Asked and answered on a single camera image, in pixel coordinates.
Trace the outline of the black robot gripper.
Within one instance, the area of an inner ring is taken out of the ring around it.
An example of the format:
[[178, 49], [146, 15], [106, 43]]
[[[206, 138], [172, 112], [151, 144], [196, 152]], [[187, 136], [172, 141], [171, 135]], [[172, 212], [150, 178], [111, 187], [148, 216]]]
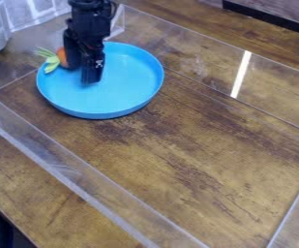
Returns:
[[[102, 41], [110, 35], [113, 1], [67, 0], [67, 4], [71, 6], [71, 18], [66, 21], [63, 34], [66, 62], [71, 70], [82, 63], [82, 82], [97, 83], [102, 80], [106, 65]], [[74, 39], [87, 45], [81, 46], [82, 54]]]

